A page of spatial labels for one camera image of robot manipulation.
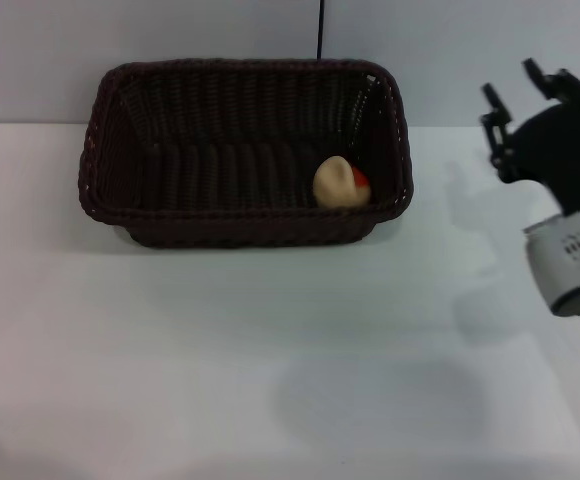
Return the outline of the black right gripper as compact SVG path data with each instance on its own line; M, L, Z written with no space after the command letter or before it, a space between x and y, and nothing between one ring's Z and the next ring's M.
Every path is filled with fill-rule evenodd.
M490 148L490 163L510 184L529 180L543 185L564 215L580 211L580 79L569 70L545 74L538 63L522 62L536 89L554 104L511 135L512 117L491 83L481 87L490 111L480 117Z

